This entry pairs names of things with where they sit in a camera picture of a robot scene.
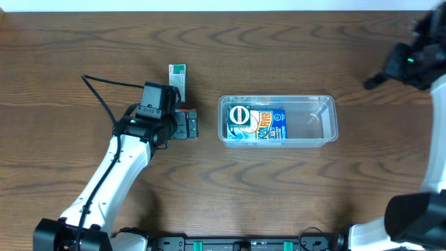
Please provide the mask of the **clear plastic container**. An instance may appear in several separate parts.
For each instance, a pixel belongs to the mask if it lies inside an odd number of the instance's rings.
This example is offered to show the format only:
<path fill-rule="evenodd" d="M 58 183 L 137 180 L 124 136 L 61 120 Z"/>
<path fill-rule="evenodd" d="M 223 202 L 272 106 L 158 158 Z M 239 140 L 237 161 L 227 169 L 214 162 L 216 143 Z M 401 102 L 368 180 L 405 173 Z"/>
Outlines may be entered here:
<path fill-rule="evenodd" d="M 286 139 L 228 139 L 227 110 L 236 105 L 253 110 L 286 112 Z M 339 136 L 334 99 L 327 95 L 222 96 L 218 109 L 218 135 L 227 147 L 319 148 Z"/>

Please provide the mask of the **blue Kool Fever box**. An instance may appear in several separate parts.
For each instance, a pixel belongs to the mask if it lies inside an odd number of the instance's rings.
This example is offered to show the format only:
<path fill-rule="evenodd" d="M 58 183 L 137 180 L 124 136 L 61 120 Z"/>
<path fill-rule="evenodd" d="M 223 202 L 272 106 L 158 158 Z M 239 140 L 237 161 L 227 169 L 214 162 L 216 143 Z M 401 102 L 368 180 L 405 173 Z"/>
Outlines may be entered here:
<path fill-rule="evenodd" d="M 280 109 L 250 110 L 250 125 L 232 127 L 227 124 L 228 139 L 286 139 L 286 112 Z"/>

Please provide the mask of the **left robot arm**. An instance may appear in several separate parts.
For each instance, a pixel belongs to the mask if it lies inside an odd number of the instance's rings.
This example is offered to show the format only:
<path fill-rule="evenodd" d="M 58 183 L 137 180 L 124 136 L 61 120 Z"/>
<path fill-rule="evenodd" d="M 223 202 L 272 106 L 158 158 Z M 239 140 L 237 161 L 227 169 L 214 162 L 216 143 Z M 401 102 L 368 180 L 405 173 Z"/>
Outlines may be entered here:
<path fill-rule="evenodd" d="M 139 173 L 154 153 L 179 139 L 180 91 L 147 82 L 141 102 L 113 121 L 113 137 L 84 190 L 58 220 L 43 218 L 33 233 L 34 250 L 152 250 L 148 234 L 112 228 Z"/>

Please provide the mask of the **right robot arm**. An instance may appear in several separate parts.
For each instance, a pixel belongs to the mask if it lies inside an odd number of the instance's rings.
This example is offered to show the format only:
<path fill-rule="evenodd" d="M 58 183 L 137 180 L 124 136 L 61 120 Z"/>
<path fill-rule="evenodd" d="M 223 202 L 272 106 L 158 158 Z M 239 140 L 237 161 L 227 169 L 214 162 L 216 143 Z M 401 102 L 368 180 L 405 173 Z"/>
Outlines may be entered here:
<path fill-rule="evenodd" d="M 394 196 L 382 217 L 350 226 L 343 250 L 445 249 L 445 3 L 418 20 L 413 32 L 413 42 L 396 44 L 364 87 L 395 80 L 429 94 L 433 120 L 420 191 Z"/>

